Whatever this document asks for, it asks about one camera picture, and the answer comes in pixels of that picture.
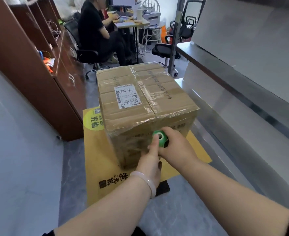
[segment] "green tape roll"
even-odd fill
[[[159,135],[159,147],[164,147],[166,141],[168,140],[168,137],[165,134],[165,132],[163,132],[163,131],[154,131],[152,136],[154,136],[155,134]]]

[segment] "office chair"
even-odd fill
[[[109,69],[110,68],[109,66],[105,66],[103,68],[100,68],[99,63],[106,62],[111,57],[112,53],[110,53],[107,56],[100,57],[98,55],[97,51],[83,50],[82,49],[81,44],[80,44],[80,40],[79,40],[79,31],[78,31],[77,19],[73,19],[71,21],[68,21],[67,23],[64,24],[64,27],[69,31],[69,33],[72,35],[72,37],[76,41],[77,48],[75,48],[75,51],[77,54],[77,58],[76,58],[77,61],[79,61],[81,63],[94,64],[94,69],[88,71],[85,74],[86,79],[89,79],[88,74],[91,72],[95,72],[95,71],[100,70],[100,69],[105,69],[105,68]]]
[[[167,35],[165,37],[165,41],[167,43],[168,43],[168,40],[167,40],[168,37],[173,37],[173,36]],[[172,49],[172,45],[170,45],[170,44],[158,43],[154,46],[154,48],[151,51],[151,53],[153,55],[157,55],[157,56],[160,56],[161,58],[165,58],[165,63],[159,62],[160,64],[162,64],[164,69],[167,69],[170,67],[170,66],[168,66],[168,59],[170,59],[171,54],[172,54],[171,49]],[[176,52],[175,58],[176,59],[180,58],[180,54],[178,52]],[[174,77],[178,76],[178,71],[175,69],[175,65],[173,65],[172,68],[175,71]]]

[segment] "gray floor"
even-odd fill
[[[144,62],[164,59],[145,53]],[[179,72],[185,74],[188,60],[175,60]],[[99,105],[95,74],[86,83],[87,108]],[[149,235],[224,235],[227,233],[215,220],[192,187],[182,176],[168,180],[171,191],[150,200],[139,226]],[[63,177],[60,197],[59,225],[67,222],[86,208],[86,175],[84,142],[78,139],[64,144]]]

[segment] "chair backrest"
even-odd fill
[[[161,12],[160,4],[157,0],[144,0],[143,8],[154,8],[154,11]]]
[[[78,21],[76,19],[73,19],[71,21],[68,21],[64,24],[64,27],[70,32],[70,34],[75,39],[78,48],[81,49],[81,43],[79,39],[79,31],[78,31]]]

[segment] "desk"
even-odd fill
[[[150,22],[147,21],[146,19],[142,19],[142,23],[136,23],[134,22],[134,20],[132,20],[132,17],[130,17],[130,19],[125,20],[124,22],[120,22],[118,23],[119,20],[115,20],[114,24],[118,29],[123,29],[123,28],[130,28],[132,27],[132,31],[133,31],[133,40],[134,40],[134,44],[135,44],[135,50],[137,53],[137,64],[139,63],[139,52],[138,52],[138,31],[137,31],[137,27],[144,27],[144,26],[148,26],[150,25]]]

